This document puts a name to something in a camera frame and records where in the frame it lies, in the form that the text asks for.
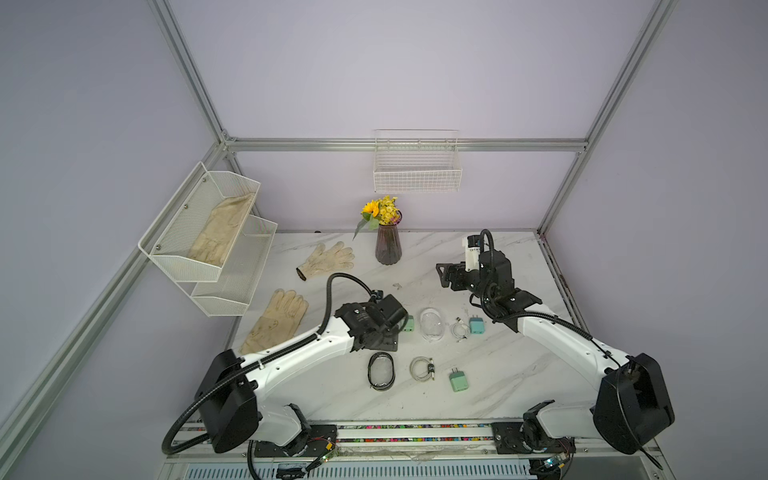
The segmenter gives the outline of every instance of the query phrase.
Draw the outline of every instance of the glove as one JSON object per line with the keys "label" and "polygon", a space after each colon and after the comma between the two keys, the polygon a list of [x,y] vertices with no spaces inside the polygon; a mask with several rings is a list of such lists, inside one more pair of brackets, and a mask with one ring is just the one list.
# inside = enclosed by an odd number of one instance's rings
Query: glove
{"label": "glove", "polygon": [[237,229],[248,214],[248,207],[253,200],[253,194],[242,197],[225,198],[210,212],[205,228],[197,236],[187,258],[223,266],[232,243],[235,241]]}
{"label": "glove", "polygon": [[301,280],[306,280],[315,275],[321,273],[337,272],[339,270],[349,270],[355,266],[352,260],[355,258],[352,255],[352,248],[344,248],[344,242],[337,242],[336,245],[330,247],[327,251],[326,245],[321,243],[317,246],[310,258],[306,259],[306,262],[296,269],[296,273],[299,274]]}
{"label": "glove", "polygon": [[270,304],[253,326],[240,347],[240,353],[261,352],[293,338],[301,319],[310,305],[304,298],[290,290],[275,290]]}

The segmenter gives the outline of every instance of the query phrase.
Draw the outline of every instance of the white wire basket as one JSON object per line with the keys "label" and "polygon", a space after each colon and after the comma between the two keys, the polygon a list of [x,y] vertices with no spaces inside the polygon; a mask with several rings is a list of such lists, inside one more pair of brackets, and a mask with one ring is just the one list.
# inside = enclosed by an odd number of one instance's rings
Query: white wire basket
{"label": "white wire basket", "polygon": [[277,223],[249,215],[215,283],[198,283],[190,297],[208,316],[244,315],[256,292]]}
{"label": "white wire basket", "polygon": [[190,249],[205,228],[211,211],[225,198],[248,194],[253,195],[247,204],[248,210],[252,210],[260,186],[257,181],[232,172],[209,171],[202,163],[192,170],[187,182],[196,175],[200,175],[200,179],[165,230],[157,235],[157,225],[164,221],[161,213],[139,240],[139,250],[206,315],[240,316],[248,310],[256,292],[277,223],[245,214],[222,256],[221,265],[189,258]]}
{"label": "white wire basket", "polygon": [[[144,251],[152,262],[160,267],[174,282],[216,282],[227,265],[235,242],[230,243],[223,255],[221,265],[205,263],[189,258],[190,249],[200,232],[205,228],[210,212],[228,197],[242,197],[253,194],[247,211],[253,208],[260,183],[228,171],[208,171],[205,166],[203,176],[197,181],[194,189],[184,201],[184,205],[176,212],[173,220],[160,235],[160,238]],[[240,235],[246,218],[234,232]]]}
{"label": "white wire basket", "polygon": [[456,192],[462,182],[456,130],[377,130],[377,193]]}

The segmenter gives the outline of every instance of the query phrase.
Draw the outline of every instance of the vase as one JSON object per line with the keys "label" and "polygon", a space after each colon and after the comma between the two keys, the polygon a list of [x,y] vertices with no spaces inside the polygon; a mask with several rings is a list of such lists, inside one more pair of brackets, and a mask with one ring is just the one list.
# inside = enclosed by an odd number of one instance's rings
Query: vase
{"label": "vase", "polygon": [[376,238],[376,259],[379,263],[394,265],[402,257],[400,235],[397,232],[397,224],[400,223],[400,220],[402,220],[402,214],[393,225],[379,225],[378,237]]}

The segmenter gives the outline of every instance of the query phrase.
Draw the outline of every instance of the transparent container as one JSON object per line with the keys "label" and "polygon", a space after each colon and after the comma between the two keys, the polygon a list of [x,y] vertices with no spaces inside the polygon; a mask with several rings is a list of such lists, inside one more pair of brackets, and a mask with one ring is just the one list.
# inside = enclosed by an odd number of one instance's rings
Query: transparent container
{"label": "transparent container", "polygon": [[445,334],[445,323],[440,312],[433,308],[424,309],[419,316],[422,336],[428,342],[437,342]]}

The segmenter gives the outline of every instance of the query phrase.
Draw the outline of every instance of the white marble surface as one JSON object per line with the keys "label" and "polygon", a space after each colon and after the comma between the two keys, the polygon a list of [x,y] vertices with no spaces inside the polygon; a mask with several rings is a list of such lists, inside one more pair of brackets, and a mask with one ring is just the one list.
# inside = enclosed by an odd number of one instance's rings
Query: white marble surface
{"label": "white marble surface", "polygon": [[[486,319],[485,333],[457,342],[446,329],[441,340],[427,342],[419,331],[419,313],[436,308],[448,325],[460,316],[483,317],[469,305],[468,292],[454,292],[440,285],[436,263],[464,260],[461,238],[476,232],[400,233],[402,259],[384,266],[373,255],[376,235],[361,233],[278,233],[266,262],[250,310],[240,323],[233,342],[237,351],[268,304],[274,290],[295,290],[310,307],[296,334],[319,325],[325,310],[327,276],[303,282],[296,267],[318,242],[330,247],[341,240],[355,253],[357,276],[374,290],[392,293],[416,318],[416,328],[401,333],[395,360],[396,380],[386,392],[369,388],[366,378],[370,350],[331,359],[280,386],[270,398],[296,403],[311,420],[385,419],[492,419],[519,417],[547,399],[594,399],[595,391],[570,366],[535,341]],[[570,319],[533,233],[494,233],[497,250],[512,263],[515,285],[540,297],[560,317]],[[333,308],[367,300],[354,282],[334,280]],[[435,381],[416,382],[409,374],[415,356],[432,357]],[[463,371],[469,383],[464,392],[453,392],[448,375]]]}

